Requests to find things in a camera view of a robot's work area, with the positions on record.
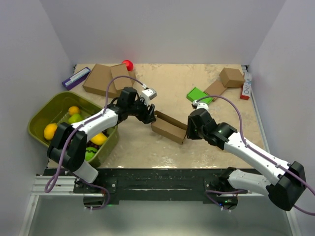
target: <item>gray floor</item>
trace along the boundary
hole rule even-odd
[[[239,196],[231,213],[200,202],[120,202],[84,210],[82,197],[40,197],[30,236],[290,236],[284,211]]]

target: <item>wooden tabletop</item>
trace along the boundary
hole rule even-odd
[[[84,67],[92,69],[94,64],[78,64],[75,73]],[[136,78],[157,91],[152,101],[156,110],[183,123],[193,111],[187,93],[194,87],[206,89],[224,67],[237,68],[231,64],[135,64]],[[82,83],[71,90],[78,95],[104,106],[105,97],[87,93]],[[243,117],[244,134],[254,144],[263,147],[258,122],[251,100],[240,99],[240,88],[228,88],[223,96],[230,99]],[[227,122],[239,129],[235,110],[224,100],[218,99],[209,104],[209,112],[217,123]],[[185,140],[179,145],[151,130],[134,117],[119,124],[120,140],[111,155],[103,163],[103,168],[250,168],[240,158],[210,146],[204,140]],[[50,162],[49,168],[56,167]]]

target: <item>green bin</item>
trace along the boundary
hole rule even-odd
[[[69,107],[80,108],[84,119],[96,114],[102,108],[93,102],[73,92],[61,92],[54,96],[40,111],[29,121],[29,134],[40,143],[49,146],[50,141],[44,138],[44,129],[50,123],[67,122],[70,115]],[[88,161],[94,168],[98,168],[112,152],[119,140],[117,126],[107,129],[109,135],[106,142],[99,148],[95,156]]]

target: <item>red ball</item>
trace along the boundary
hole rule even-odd
[[[122,62],[122,64],[126,64],[126,67],[127,67],[127,70],[128,71],[132,71],[133,70],[133,64],[132,64],[132,62],[131,61],[129,61],[129,60],[124,60],[123,62]]]

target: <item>brown box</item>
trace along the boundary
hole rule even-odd
[[[221,95],[226,89],[220,80],[215,80],[204,92],[208,95]]]
[[[135,78],[134,71],[127,71],[126,65],[124,65],[127,71],[127,73],[125,73],[121,65],[118,65],[120,66],[118,67],[118,66],[106,66],[106,65],[96,64],[83,84],[84,90],[86,92],[98,94],[101,96],[106,96],[106,89],[107,89],[108,83],[113,79],[113,74],[115,76],[129,75]],[[128,78],[126,79],[127,79],[127,82],[124,87],[131,87],[134,84],[134,80],[128,79]],[[109,87],[108,96],[110,98],[115,98],[119,96],[121,92],[121,89],[116,89],[115,81]]]
[[[151,123],[152,130],[182,145],[186,139],[187,125],[162,112],[155,111],[154,114],[157,120]]]
[[[239,69],[223,68],[220,78],[226,88],[240,88],[245,82]]]

